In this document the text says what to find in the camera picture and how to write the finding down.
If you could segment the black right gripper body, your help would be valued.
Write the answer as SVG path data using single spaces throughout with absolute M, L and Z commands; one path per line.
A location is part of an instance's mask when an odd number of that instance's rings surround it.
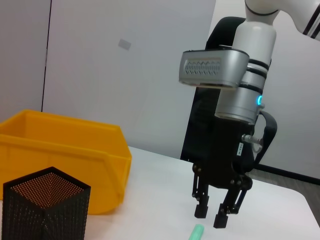
M 216 117 L 208 152 L 194 163 L 199 183 L 219 189 L 250 190 L 253 181 L 246 172 L 253 163 L 253 151 L 249 143 L 242 141 L 242 135 L 252 133 L 252 125 Z

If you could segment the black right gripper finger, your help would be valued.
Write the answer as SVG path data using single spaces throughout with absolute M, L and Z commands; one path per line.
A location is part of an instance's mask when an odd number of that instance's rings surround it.
M 205 219 L 208 212 L 208 196 L 209 185 L 202 178 L 194 173 L 192 197 L 198 201 L 194 216 L 198 219 Z
M 252 179 L 235 181 L 227 188 L 227 194 L 223 203 L 220 204 L 218 213 L 215 216 L 213 227 L 224 229 L 227 226 L 228 215 L 238 214 L 244 201 L 247 191 L 252 188 Z

